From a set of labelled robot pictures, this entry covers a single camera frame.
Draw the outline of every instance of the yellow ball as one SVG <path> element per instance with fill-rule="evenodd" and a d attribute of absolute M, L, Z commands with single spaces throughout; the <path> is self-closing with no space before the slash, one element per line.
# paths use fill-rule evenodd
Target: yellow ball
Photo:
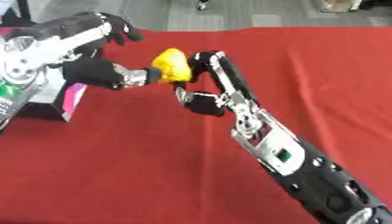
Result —
<path fill-rule="evenodd" d="M 161 53 L 152 61 L 152 66 L 162 71 L 161 82 L 190 81 L 192 78 L 186 55 L 176 48 Z"/>

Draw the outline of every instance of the robotic hand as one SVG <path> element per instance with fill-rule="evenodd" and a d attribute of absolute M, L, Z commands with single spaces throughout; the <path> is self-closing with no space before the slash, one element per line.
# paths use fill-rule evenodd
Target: robotic hand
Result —
<path fill-rule="evenodd" d="M 161 71 L 154 67 L 129 70 L 92 58 L 111 41 L 124 45 L 124 37 L 143 39 L 138 29 L 118 16 L 84 12 L 16 28 L 0 38 L 0 130 L 46 86 L 50 67 L 63 69 L 68 81 L 109 89 L 142 86 L 160 79 Z"/>
<path fill-rule="evenodd" d="M 188 92 L 181 83 L 175 86 L 180 103 L 203 115 L 235 113 L 232 138 L 316 220 L 325 224 L 392 223 L 392 213 L 365 186 L 260 107 L 224 52 L 198 52 L 188 64 L 192 82 L 209 72 L 220 94 Z"/>

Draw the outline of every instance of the red tablecloth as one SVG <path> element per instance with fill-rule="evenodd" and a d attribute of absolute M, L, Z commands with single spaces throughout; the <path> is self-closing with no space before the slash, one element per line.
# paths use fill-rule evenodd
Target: red tablecloth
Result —
<path fill-rule="evenodd" d="M 392 29 L 145 34 L 108 58 L 225 51 L 266 109 L 392 206 Z M 91 87 L 69 124 L 16 119 L 0 137 L 0 223 L 315 223 L 230 139 L 233 121 L 184 110 L 168 85 Z"/>

